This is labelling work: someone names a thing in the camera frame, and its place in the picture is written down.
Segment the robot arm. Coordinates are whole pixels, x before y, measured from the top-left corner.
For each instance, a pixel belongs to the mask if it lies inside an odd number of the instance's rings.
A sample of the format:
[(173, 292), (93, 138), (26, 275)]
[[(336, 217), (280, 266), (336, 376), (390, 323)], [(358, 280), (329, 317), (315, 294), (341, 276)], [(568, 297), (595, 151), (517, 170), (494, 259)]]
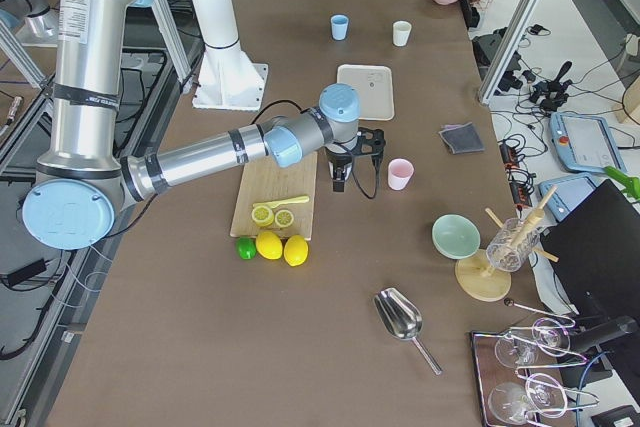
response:
[(109, 233), (121, 210), (171, 187), (265, 156), (288, 167), (356, 137), (358, 96), (333, 84), (317, 106), (294, 118), (165, 153), (116, 158), (125, 17), (133, 5), (164, 9), (161, 0), (61, 0), (51, 141), (22, 207), (25, 227), (41, 243), (60, 250), (88, 247)]

